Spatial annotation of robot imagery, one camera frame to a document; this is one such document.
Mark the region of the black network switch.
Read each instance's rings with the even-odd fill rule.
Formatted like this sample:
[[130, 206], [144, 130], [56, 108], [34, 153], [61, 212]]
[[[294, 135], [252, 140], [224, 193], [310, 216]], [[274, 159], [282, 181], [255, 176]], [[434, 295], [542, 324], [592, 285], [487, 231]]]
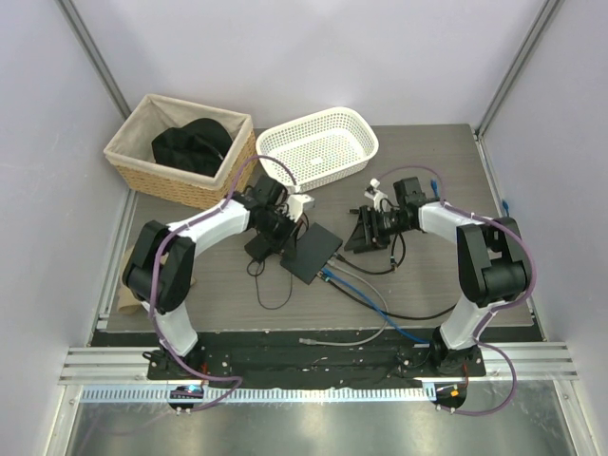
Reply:
[[280, 266], [295, 278], [310, 285], [342, 244], [341, 237], [314, 223], [296, 242], [294, 253], [280, 260]]

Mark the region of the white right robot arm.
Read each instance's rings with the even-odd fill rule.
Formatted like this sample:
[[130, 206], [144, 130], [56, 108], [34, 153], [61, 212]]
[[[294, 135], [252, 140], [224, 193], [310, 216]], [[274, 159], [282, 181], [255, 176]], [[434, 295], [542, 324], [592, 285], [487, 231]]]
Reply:
[[388, 247], [391, 238], [417, 230], [456, 245], [462, 295], [450, 317], [429, 342], [429, 364], [442, 375], [455, 375], [473, 358], [481, 332], [500, 307], [527, 292], [532, 266], [512, 218], [482, 218], [427, 197], [417, 178], [393, 184], [396, 203], [370, 181], [365, 196], [372, 205], [358, 208], [358, 220], [345, 249], [363, 254]]

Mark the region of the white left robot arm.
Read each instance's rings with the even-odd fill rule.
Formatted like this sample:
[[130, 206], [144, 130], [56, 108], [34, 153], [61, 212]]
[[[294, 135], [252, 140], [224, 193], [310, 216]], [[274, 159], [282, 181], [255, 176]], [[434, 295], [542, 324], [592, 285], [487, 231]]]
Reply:
[[171, 352], [169, 367], [190, 379], [201, 370], [195, 350], [199, 337], [185, 306], [195, 260], [203, 252], [248, 230], [255, 230], [253, 257], [295, 247], [296, 229], [314, 200], [292, 193], [267, 176], [256, 185], [234, 190], [217, 205], [182, 221], [147, 222], [123, 270], [123, 285], [153, 318], [161, 345]]

